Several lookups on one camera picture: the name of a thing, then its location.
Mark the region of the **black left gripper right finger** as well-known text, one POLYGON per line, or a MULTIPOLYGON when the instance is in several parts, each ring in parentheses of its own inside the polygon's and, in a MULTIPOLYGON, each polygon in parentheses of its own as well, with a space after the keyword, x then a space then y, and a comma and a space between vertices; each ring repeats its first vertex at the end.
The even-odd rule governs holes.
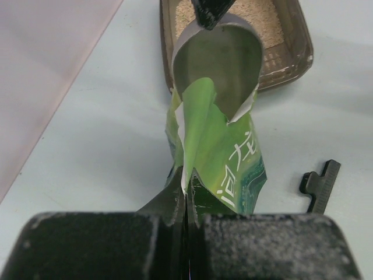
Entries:
POLYGON ((239 215, 193 172, 187 192, 191 279, 362 279, 344 234, 313 213, 239 215))

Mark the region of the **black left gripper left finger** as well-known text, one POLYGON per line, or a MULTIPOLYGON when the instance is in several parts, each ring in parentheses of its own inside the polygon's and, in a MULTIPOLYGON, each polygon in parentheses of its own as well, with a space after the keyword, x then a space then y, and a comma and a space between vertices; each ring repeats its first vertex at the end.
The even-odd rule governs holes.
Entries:
POLYGON ((23 227, 2 279, 184 279, 182 169, 135 212, 44 212, 23 227))

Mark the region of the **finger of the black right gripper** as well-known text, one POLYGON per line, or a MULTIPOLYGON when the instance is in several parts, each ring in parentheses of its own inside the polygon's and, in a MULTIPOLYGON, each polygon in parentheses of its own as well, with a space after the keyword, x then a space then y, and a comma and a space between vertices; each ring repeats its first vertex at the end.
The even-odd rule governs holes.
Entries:
POLYGON ((208 31, 218 24, 235 0, 192 0, 198 25, 208 31))

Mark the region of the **metal scoop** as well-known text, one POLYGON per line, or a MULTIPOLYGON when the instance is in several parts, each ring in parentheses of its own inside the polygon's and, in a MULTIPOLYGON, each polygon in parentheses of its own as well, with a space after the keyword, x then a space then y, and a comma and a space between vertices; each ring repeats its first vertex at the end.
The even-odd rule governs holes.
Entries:
POLYGON ((211 30, 193 20, 174 46, 171 73, 179 94, 194 81, 210 78, 215 103, 229 123, 248 113, 259 87, 264 49, 252 25, 227 13, 211 30))

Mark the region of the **green litter bag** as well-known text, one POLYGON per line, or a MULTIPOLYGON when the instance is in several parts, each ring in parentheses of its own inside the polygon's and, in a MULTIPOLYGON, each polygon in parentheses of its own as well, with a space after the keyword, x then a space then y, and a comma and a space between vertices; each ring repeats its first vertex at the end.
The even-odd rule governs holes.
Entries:
POLYGON ((182 93, 173 90, 166 135, 181 191, 200 196, 197 209, 253 213, 267 177, 250 110, 229 121, 214 82, 200 78, 182 93))

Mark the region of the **black bag clip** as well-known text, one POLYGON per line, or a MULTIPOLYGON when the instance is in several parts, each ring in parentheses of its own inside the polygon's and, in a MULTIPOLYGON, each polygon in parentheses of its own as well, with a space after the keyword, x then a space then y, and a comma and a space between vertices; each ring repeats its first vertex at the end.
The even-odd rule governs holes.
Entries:
POLYGON ((340 167, 331 159, 325 162, 321 175, 315 171, 303 175, 299 191, 311 197, 307 213, 324 214, 340 167))

